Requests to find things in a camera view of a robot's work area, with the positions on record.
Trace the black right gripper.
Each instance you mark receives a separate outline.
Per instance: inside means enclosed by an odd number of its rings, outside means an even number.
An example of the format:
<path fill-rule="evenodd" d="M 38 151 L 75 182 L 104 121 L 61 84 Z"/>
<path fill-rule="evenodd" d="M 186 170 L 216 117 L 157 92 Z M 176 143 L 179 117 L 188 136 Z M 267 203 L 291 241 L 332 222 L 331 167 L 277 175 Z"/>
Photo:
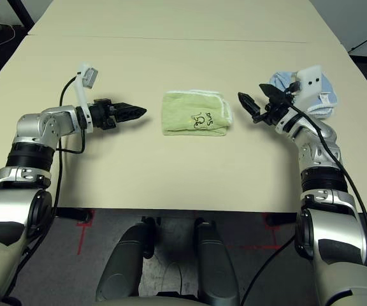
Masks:
<path fill-rule="evenodd" d="M 291 94 L 285 94 L 284 91 L 271 84 L 259 84 L 259 87 L 269 99 L 264 107 L 265 112 L 261 110 L 261 107 L 251 96 L 243 92 L 238 93 L 239 102 L 252 116 L 255 124 L 264 122 L 269 126 L 275 126 L 289 112 L 293 96 Z"/>

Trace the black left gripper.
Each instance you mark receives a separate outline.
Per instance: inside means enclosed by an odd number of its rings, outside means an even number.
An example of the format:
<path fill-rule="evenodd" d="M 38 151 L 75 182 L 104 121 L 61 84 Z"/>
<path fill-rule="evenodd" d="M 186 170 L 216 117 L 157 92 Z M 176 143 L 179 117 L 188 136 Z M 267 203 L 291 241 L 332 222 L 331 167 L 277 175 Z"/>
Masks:
<path fill-rule="evenodd" d="M 139 119 L 146 114 L 147 109 L 127 103 L 112 104 L 110 99 L 104 98 L 95 99 L 93 104 L 89 105 L 89 111 L 95 128 L 109 130 L 116 128 L 116 122 Z"/>

